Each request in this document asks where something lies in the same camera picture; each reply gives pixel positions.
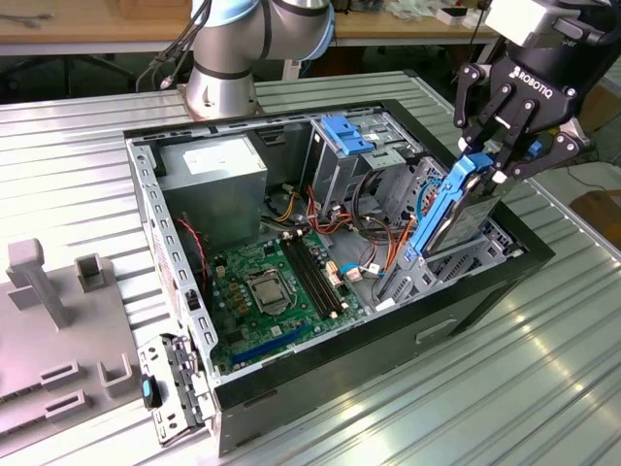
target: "motherboard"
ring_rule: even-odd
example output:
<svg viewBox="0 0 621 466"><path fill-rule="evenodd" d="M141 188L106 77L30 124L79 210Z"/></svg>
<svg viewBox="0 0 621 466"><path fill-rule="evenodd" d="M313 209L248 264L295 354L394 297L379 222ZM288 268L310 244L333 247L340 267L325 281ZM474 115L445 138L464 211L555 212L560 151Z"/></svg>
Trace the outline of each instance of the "motherboard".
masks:
<svg viewBox="0 0 621 466"><path fill-rule="evenodd" d="M228 250L208 261L211 318L219 336L211 358L220 374L349 325L365 313L349 283L326 271L331 258L314 231Z"/></svg>

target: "ribbed metal sheet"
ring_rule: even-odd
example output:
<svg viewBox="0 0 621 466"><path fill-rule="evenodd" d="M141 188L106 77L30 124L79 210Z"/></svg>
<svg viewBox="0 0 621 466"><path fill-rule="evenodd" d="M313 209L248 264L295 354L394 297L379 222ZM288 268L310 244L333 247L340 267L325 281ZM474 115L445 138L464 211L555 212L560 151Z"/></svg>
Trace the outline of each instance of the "ribbed metal sheet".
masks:
<svg viewBox="0 0 621 466"><path fill-rule="evenodd" d="M450 109L401 73L258 93L267 111L397 98L456 150ZM187 120L175 92L0 109L0 268L5 244L33 234L50 268L97 250L114 261L137 343L168 330L120 130ZM619 464L619 264L531 185L507 202L557 256L411 363L222 460L205 434L160 449L136 401L3 464Z"/></svg>
<svg viewBox="0 0 621 466"><path fill-rule="evenodd" d="M621 97L621 59L614 62L602 79L602 84Z"/></svg>

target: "robotiq logo text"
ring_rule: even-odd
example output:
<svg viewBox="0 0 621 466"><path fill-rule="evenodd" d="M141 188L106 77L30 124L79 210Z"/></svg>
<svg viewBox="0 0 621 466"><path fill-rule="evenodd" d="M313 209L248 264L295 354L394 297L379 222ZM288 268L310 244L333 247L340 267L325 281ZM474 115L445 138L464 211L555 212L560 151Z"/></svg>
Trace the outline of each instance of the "robotiq logo text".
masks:
<svg viewBox="0 0 621 466"><path fill-rule="evenodd" d="M546 99L550 99L552 95L554 95L554 91L547 87L545 84L540 83L535 78L533 78L528 73L524 73L519 66L516 66L513 71L511 71L508 76L510 78L517 78L518 80L526 83L534 90L536 90L539 94L545 96Z"/></svg>

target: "ram slot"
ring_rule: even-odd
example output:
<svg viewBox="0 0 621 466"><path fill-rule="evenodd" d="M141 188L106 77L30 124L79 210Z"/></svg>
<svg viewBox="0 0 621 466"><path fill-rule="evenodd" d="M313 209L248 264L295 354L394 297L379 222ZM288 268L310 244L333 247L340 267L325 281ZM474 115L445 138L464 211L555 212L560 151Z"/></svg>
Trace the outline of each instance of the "ram slot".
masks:
<svg viewBox="0 0 621 466"><path fill-rule="evenodd" d="M296 238L282 241L280 247L319 315L322 318L329 318L332 313L340 314L343 311L341 302L314 264L311 253L304 242Z"/></svg>

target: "desk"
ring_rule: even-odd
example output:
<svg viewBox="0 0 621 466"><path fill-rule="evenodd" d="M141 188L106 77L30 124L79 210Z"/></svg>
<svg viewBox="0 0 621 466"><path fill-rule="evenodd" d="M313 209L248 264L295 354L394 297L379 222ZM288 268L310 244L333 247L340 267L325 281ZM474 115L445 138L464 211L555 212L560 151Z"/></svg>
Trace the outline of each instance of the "desk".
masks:
<svg viewBox="0 0 621 466"><path fill-rule="evenodd" d="M40 30L0 20L0 56L160 51L186 21L136 20L121 16L117 0L2 0L0 13L54 13ZM473 31L448 26L433 17L405 22L389 13L337 14L334 46L397 46L466 44ZM482 27L475 43L491 43L491 29Z"/></svg>
<svg viewBox="0 0 621 466"><path fill-rule="evenodd" d="M398 99L457 152L450 106L403 73L260 83L257 97L267 112ZM15 238L6 225L38 235L49 267L98 251L114 262L137 344L175 328L121 132L187 121L176 91L0 107L0 270ZM2 465L618 464L618 252L545 188L520 183L506 197L557 254L536 277L476 327L226 458L215 458L206 433L161 449L136 401Z"/></svg>

